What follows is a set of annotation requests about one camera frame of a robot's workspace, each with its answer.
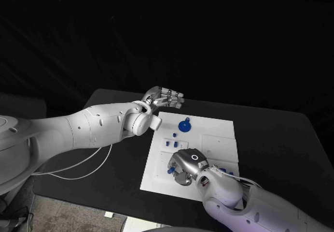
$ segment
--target blue object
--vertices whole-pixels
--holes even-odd
[[[171,167],[171,168],[168,169],[167,173],[171,174],[174,171],[176,171],[176,168]]]
[[[187,117],[184,121],[178,123],[178,130],[181,132],[188,132],[191,129],[190,118]]]

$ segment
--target round hole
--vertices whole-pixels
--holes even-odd
[[[258,223],[259,222],[259,212],[253,216],[253,221]]]
[[[10,130],[13,133],[17,132],[16,128],[13,128],[13,127],[11,127],[9,130]]]

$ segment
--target floor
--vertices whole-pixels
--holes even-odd
[[[33,232],[119,232],[127,217],[115,215],[105,217],[105,211],[83,207],[37,196],[32,192],[33,178],[30,177],[23,185],[20,192],[6,211],[7,215],[21,207],[32,207]],[[21,216],[26,209],[17,211],[13,215]],[[23,223],[17,229],[19,232],[30,232],[27,224]]]

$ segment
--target robotic hand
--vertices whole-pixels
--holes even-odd
[[[178,150],[167,168],[180,185],[188,186],[194,180],[206,212],[233,232],[332,232],[253,181],[243,178],[253,184],[246,185],[210,166],[197,149]],[[240,200],[243,210],[235,209]]]
[[[72,115],[26,120],[0,116],[0,195],[32,175],[59,153],[99,148],[158,129],[152,115],[160,106],[181,107],[183,94],[154,87],[141,101],[93,105]]]

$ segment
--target white cable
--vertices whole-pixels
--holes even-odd
[[[32,214],[32,209],[33,209],[33,202],[32,202],[30,209],[29,209],[29,215],[27,215],[27,221],[26,221],[26,232],[29,232],[29,226],[30,226],[29,218],[30,218],[30,214]]]
[[[98,167],[89,174],[86,174],[85,176],[78,177],[78,178],[65,178],[65,177],[60,177],[60,176],[57,176],[57,175],[55,175],[55,174],[52,174],[52,173],[49,173],[49,175],[53,175],[55,177],[57,177],[57,178],[60,178],[60,179],[63,179],[63,180],[78,180],[78,179],[80,179],[80,178],[89,176],[91,174],[93,174],[93,173],[96,172],[96,170],[98,170],[98,169],[101,168],[101,166],[104,165],[104,163],[105,163],[105,161],[106,161],[106,159],[108,159],[108,156],[109,156],[109,152],[108,152],[106,158],[105,158],[105,160],[102,161],[102,164],[99,165],[99,167]]]
[[[217,168],[217,170],[219,170],[224,175],[229,175],[229,176],[235,177],[236,179],[245,180],[245,181],[247,181],[249,183],[252,183],[255,186],[258,186],[259,188],[262,188],[260,185],[259,185],[255,181],[252,181],[252,180],[249,180],[249,179],[246,179],[246,178],[243,178],[243,177],[239,177],[239,176],[235,176],[235,175],[227,174],[227,173],[226,173],[224,171],[222,171],[219,168]]]
[[[56,170],[56,171],[52,171],[52,172],[46,172],[46,173],[32,173],[32,175],[46,175],[46,174],[57,173],[60,171],[65,171],[65,170],[76,167],[79,164],[82,164],[83,162],[86,162],[95,156],[95,154],[98,153],[99,150],[101,150],[101,148],[93,152],[93,154],[86,159],[83,159],[78,164],[72,165],[70,167],[63,168],[63,169]]]

